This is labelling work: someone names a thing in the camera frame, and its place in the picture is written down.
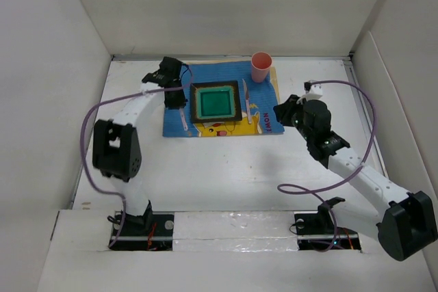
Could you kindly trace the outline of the pink plastic cup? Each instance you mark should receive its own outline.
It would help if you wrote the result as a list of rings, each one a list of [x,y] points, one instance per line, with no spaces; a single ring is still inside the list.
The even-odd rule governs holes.
[[[272,58],[268,53],[257,52],[251,57],[251,78],[255,83],[263,82],[270,71]]]

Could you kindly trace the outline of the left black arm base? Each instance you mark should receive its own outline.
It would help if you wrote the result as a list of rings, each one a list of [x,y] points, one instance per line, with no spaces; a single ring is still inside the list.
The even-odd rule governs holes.
[[[112,224],[109,240],[113,251],[172,251],[175,214],[153,211],[148,204],[144,215],[126,215],[120,226],[122,212],[115,212],[107,220]]]

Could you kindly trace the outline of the green square ceramic plate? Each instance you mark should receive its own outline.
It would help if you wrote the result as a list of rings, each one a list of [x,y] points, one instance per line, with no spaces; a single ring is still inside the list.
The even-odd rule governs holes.
[[[190,86],[191,123],[242,120],[237,81],[193,83]]]

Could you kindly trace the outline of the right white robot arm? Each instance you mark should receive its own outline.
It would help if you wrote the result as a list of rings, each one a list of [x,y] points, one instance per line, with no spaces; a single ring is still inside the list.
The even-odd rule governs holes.
[[[274,106],[276,120],[294,127],[309,154],[326,169],[346,179],[373,207],[356,210],[344,199],[331,200],[330,209],[316,216],[324,233],[340,226],[379,242],[393,259],[403,261],[437,240],[433,203],[424,192],[412,193],[364,164],[350,144],[331,129],[331,113],[319,100],[300,101],[295,94]]]

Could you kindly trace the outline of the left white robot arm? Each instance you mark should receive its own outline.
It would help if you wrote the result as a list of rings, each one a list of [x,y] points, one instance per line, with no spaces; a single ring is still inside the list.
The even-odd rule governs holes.
[[[142,164],[138,124],[160,105],[183,111],[184,89],[190,84],[183,84],[182,76],[189,71],[187,64],[164,57],[159,68],[142,79],[140,91],[126,97],[128,102],[115,116],[94,124],[92,165],[123,198],[120,223],[138,235],[147,234],[153,225],[151,202],[136,177]]]

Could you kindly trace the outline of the pink handled knife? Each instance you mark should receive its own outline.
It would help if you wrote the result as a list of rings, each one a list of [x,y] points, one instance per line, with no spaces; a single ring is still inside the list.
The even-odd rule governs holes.
[[[247,114],[248,124],[252,124],[253,119],[252,119],[252,115],[250,112],[249,91],[248,91],[246,81],[244,79],[242,79],[242,85],[244,88],[244,95],[245,95],[245,102],[246,102],[246,114]]]

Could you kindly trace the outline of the pink handled fork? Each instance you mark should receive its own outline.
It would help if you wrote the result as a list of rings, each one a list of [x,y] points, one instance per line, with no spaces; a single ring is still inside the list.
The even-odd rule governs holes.
[[[180,115],[180,118],[181,118],[181,123],[182,123],[182,126],[183,126],[183,130],[184,131],[188,131],[188,124],[187,124],[187,121],[186,121],[186,118],[185,118],[185,112],[184,112],[184,108],[183,107],[179,108],[179,115]]]

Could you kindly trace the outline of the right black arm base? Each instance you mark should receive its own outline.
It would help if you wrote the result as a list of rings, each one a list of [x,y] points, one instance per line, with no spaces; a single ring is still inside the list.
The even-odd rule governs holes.
[[[358,250],[361,251],[359,235],[345,227],[337,227],[335,233],[333,219],[327,207],[345,202],[343,198],[334,197],[321,204],[314,211],[295,211],[294,223],[289,231],[296,235],[299,251],[313,250]]]

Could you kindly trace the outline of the blue yellow cartoon placemat cloth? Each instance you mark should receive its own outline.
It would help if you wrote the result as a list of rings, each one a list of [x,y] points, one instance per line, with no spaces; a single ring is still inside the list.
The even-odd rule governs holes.
[[[184,107],[188,131],[183,130],[179,112],[166,109],[164,111],[164,137],[230,137],[284,132],[283,125],[276,121],[273,110],[274,106],[278,105],[278,101],[274,86],[270,83],[270,76],[267,76],[261,83],[255,83],[251,78],[250,61],[191,64],[190,68],[191,71],[182,76],[183,84],[237,81],[242,120],[239,122],[191,123],[189,87],[184,89],[185,97],[188,100]],[[246,81],[249,91],[252,124],[248,124],[242,79]]]

